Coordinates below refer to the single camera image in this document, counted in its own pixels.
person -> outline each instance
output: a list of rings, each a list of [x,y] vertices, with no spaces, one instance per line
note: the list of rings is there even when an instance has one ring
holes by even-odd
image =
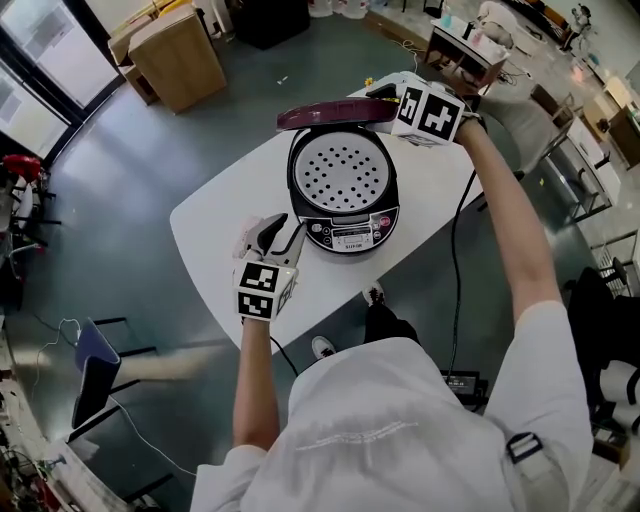
[[[591,25],[591,11],[585,5],[578,5],[580,6],[580,11],[571,9],[571,14],[573,14],[574,19],[571,23],[569,35],[560,47],[560,51],[563,53],[571,50],[571,43]]]
[[[485,36],[507,49],[513,48],[518,21],[509,9],[497,2],[483,2],[477,19]]]
[[[314,341],[319,361],[295,380],[280,431],[269,323],[247,318],[233,447],[222,466],[199,466],[192,512],[573,508],[593,439],[549,244],[482,126],[466,121],[456,140],[480,178],[512,293],[515,334],[484,415],[460,404],[372,285],[365,343],[336,353]]]

